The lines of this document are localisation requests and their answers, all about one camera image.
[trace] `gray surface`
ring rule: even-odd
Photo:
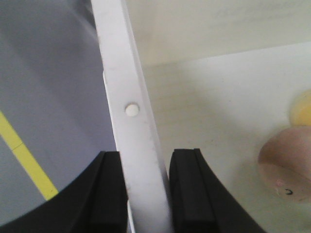
[[[115,150],[96,32],[72,3],[0,1],[0,109],[58,190]],[[3,224],[44,200],[3,141],[0,159]]]

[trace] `yellow object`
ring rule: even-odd
[[[311,126],[311,90],[302,93],[291,109],[293,126]]]
[[[45,200],[54,197],[58,193],[56,187],[1,111],[0,134]]]

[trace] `yellow line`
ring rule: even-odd
[[[54,197],[58,193],[56,187],[1,111],[0,134],[45,200]]]

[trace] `curved black edge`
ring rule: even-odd
[[[127,194],[118,152],[100,152],[70,185],[0,233],[124,233]]]
[[[200,149],[174,150],[170,165],[170,185],[173,190],[173,219],[176,233],[189,232],[185,227],[189,222],[194,229],[191,231],[193,233],[265,233],[221,184],[206,163]],[[181,187],[180,194],[174,191],[178,186]],[[195,192],[189,191],[198,191],[198,187],[207,199],[199,199]],[[209,223],[210,230],[203,228],[202,223],[199,223],[198,220],[203,219],[202,215],[198,215],[201,205],[210,208],[207,211],[208,216],[213,213],[217,227],[212,227],[212,223],[209,222],[213,220],[212,217],[205,218],[205,226]],[[176,215],[180,209],[183,210],[183,214]],[[195,216],[194,211],[197,212],[197,220],[191,222],[189,216]]]

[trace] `brown egg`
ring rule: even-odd
[[[311,202],[311,126],[281,131],[261,148],[259,172],[279,196]]]

